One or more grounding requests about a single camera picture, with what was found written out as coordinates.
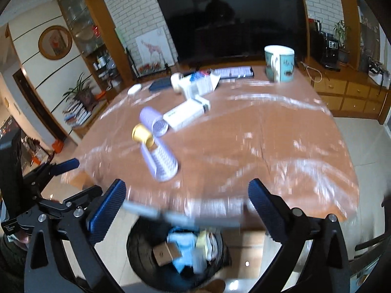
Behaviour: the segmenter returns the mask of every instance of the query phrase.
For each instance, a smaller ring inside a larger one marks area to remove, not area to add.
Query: green plant
[[[345,49],[345,47],[346,47],[347,35],[348,35],[349,30],[350,30],[350,27],[345,25],[344,20],[340,20],[339,22],[337,22],[335,24],[334,32],[335,32],[336,38],[339,42],[339,45],[342,49]]]
[[[66,98],[66,101],[69,99],[75,98],[79,94],[87,91],[88,89],[91,90],[91,81],[85,79],[83,80],[84,73],[81,73],[79,76],[79,79],[76,82],[75,88],[69,88],[68,91],[66,91],[63,94],[63,98]]]

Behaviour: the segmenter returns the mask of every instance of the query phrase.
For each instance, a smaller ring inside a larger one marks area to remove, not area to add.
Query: blue paper
[[[182,256],[173,261],[178,273],[181,273],[185,266],[193,266],[192,251],[197,242],[195,234],[191,232],[172,233],[167,236],[167,242],[175,242],[181,252]]]

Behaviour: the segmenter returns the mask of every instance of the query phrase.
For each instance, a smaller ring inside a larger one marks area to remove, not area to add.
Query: plant pot
[[[85,89],[75,95],[75,99],[79,100],[87,111],[92,111],[98,104],[95,96],[90,89]]]
[[[338,60],[341,63],[347,64],[349,62],[349,54],[350,54],[350,52],[340,48],[339,51],[338,51]]]

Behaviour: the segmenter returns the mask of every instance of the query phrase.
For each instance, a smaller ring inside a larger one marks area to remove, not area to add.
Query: white wall
[[[63,119],[62,111],[67,105],[63,93],[68,88],[75,87],[81,73],[85,73],[85,78],[91,74],[75,42],[72,43],[70,52],[60,60],[49,60],[41,55],[38,40],[42,32],[52,25],[67,28],[56,1],[45,3],[19,15],[9,22],[9,29],[19,60],[37,94],[64,131],[79,143],[80,138]]]
[[[12,76],[19,69],[19,63],[16,62],[0,74],[1,100],[7,99],[9,114],[28,136],[40,140],[43,147],[52,149],[55,138],[34,113]]]
[[[334,34],[335,23],[343,20],[341,0],[305,0],[308,17],[322,22],[322,30]]]
[[[116,27],[121,31],[136,65],[142,64],[136,37],[163,27],[173,58],[177,52],[157,0],[104,0]]]
[[[0,126],[4,124],[5,120],[7,120],[10,115],[11,113],[9,113],[7,107],[3,102],[0,102]]]

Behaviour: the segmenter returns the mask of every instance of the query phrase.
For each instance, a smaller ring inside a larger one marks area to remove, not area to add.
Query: mug handle
[[[271,56],[271,69],[274,74],[274,82],[280,82],[280,55],[272,54]]]

